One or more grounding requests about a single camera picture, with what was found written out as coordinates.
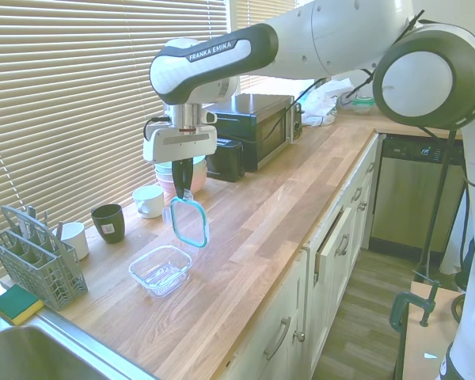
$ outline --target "stacked bowls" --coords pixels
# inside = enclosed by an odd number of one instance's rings
[[[176,196],[176,189],[173,181],[173,163],[164,162],[155,165],[155,176],[158,184],[164,189],[165,201],[170,201]],[[206,156],[197,156],[193,158],[193,178],[192,178],[192,194],[198,192],[206,183],[207,166]]]

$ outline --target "white mug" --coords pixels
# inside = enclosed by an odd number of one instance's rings
[[[137,212],[145,219],[157,218],[164,208],[164,190],[157,184],[142,186],[132,194]]]
[[[88,242],[86,241],[85,225],[80,222],[72,222],[63,224],[62,241],[68,245],[72,245],[78,255],[78,260],[84,259],[89,252]]]

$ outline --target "white kitchen cabinet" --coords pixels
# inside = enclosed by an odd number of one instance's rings
[[[305,331],[305,289],[306,252],[301,251],[220,379],[291,380],[291,374],[304,371],[298,336]]]
[[[377,142],[376,135],[219,380],[311,379],[363,242]]]

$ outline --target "dish rack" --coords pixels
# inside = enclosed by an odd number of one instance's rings
[[[9,206],[2,212],[10,228],[0,232],[0,261],[13,281],[55,310],[88,291],[72,246],[24,212]]]

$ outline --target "dishwasher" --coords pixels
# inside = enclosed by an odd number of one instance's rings
[[[387,135],[374,202],[369,249],[418,261],[428,233],[444,147],[431,138]],[[464,189],[464,152],[456,141],[431,240],[431,262],[441,263]]]

